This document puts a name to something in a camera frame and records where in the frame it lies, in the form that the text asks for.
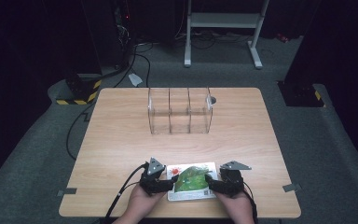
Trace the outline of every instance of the wooden table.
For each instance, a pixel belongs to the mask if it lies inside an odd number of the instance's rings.
[[[299,217],[291,184],[260,90],[210,88],[216,98],[209,133],[151,134],[148,89],[103,89],[98,97],[68,189],[60,207],[64,217],[104,217],[130,173],[155,157],[165,165],[238,161],[255,196],[259,217]],[[140,179],[141,172],[129,182]],[[112,217],[126,209],[132,187],[124,191]],[[216,199],[169,202],[164,197],[149,217],[227,217]]]

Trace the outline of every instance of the person's right hand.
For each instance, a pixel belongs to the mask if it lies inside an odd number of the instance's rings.
[[[240,192],[232,198],[216,191],[213,193],[225,206],[228,215],[235,224],[255,224],[251,202],[245,193]]]

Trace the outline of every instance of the human arm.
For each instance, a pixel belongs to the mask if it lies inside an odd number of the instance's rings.
[[[136,185],[130,195],[126,211],[116,219],[115,224],[136,224],[146,217],[166,192],[148,195],[141,186]]]
[[[228,215],[235,224],[255,224],[251,202],[244,192],[240,192],[232,198],[216,191],[213,193],[225,206]]]

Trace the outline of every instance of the tape piece on table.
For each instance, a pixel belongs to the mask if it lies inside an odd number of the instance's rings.
[[[284,192],[289,192],[294,190],[295,192],[301,190],[301,186],[299,184],[290,184],[290,185],[285,185],[283,186],[283,190]]]
[[[57,193],[57,197],[62,197],[64,194],[76,194],[77,189],[66,189],[59,190]]]

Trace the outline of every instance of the person's left hand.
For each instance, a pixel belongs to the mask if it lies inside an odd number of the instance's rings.
[[[161,192],[150,196],[141,186],[138,184],[135,185],[130,195],[126,211],[114,223],[138,223],[142,220],[142,218],[146,217],[153,210],[158,201],[166,193],[167,192]]]

